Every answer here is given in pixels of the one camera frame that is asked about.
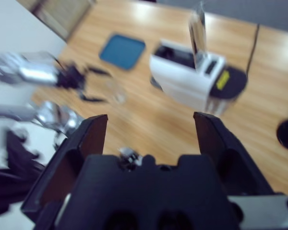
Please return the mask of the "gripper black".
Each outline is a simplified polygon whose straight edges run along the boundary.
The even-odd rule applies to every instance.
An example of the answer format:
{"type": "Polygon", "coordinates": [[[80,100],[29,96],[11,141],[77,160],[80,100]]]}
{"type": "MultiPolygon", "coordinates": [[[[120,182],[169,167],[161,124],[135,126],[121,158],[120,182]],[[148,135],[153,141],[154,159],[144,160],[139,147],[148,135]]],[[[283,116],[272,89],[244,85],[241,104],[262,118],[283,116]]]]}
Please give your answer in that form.
{"type": "MultiPolygon", "coordinates": [[[[108,71],[96,67],[87,67],[85,71],[111,76],[108,71]]],[[[84,89],[84,85],[85,75],[74,64],[58,68],[57,87],[84,89]]],[[[87,97],[83,92],[79,97],[92,103],[105,102],[103,98],[87,97]]],[[[52,202],[65,199],[74,187],[86,157],[103,153],[107,122],[107,115],[90,117],[62,142],[23,202],[23,213],[37,213],[52,202]]]]}

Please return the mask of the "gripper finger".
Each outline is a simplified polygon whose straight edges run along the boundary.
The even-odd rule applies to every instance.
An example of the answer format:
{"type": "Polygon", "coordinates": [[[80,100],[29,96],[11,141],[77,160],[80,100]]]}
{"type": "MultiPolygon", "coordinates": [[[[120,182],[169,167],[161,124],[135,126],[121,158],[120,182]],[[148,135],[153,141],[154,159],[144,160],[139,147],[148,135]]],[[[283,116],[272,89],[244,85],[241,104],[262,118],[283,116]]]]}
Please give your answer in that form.
{"type": "Polygon", "coordinates": [[[201,112],[195,112],[193,118],[200,153],[210,157],[228,195],[274,194],[244,145],[220,118],[201,112]]]}

